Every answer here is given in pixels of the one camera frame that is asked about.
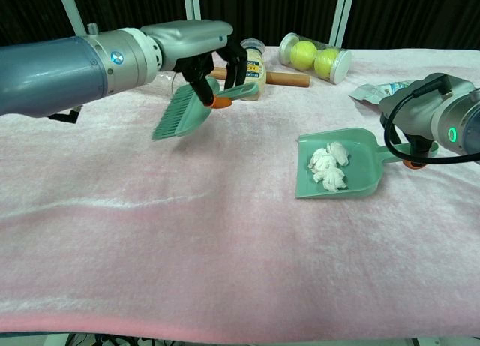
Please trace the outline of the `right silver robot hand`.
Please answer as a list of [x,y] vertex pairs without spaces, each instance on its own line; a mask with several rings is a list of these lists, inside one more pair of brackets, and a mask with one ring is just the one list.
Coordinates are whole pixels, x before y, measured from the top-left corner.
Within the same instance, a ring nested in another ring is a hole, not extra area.
[[479,88],[448,74],[430,74],[379,103],[387,149],[418,169],[479,162]]

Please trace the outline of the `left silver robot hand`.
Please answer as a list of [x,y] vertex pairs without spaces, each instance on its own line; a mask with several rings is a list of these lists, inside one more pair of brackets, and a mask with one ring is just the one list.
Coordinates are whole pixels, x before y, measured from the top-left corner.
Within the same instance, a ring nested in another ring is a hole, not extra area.
[[226,61],[225,89],[245,82],[248,64],[246,49],[233,37],[233,27],[220,20],[177,20],[143,26],[162,53],[163,71],[181,73],[200,101],[212,109],[230,106],[226,96],[218,96],[206,77],[214,70],[212,53]]

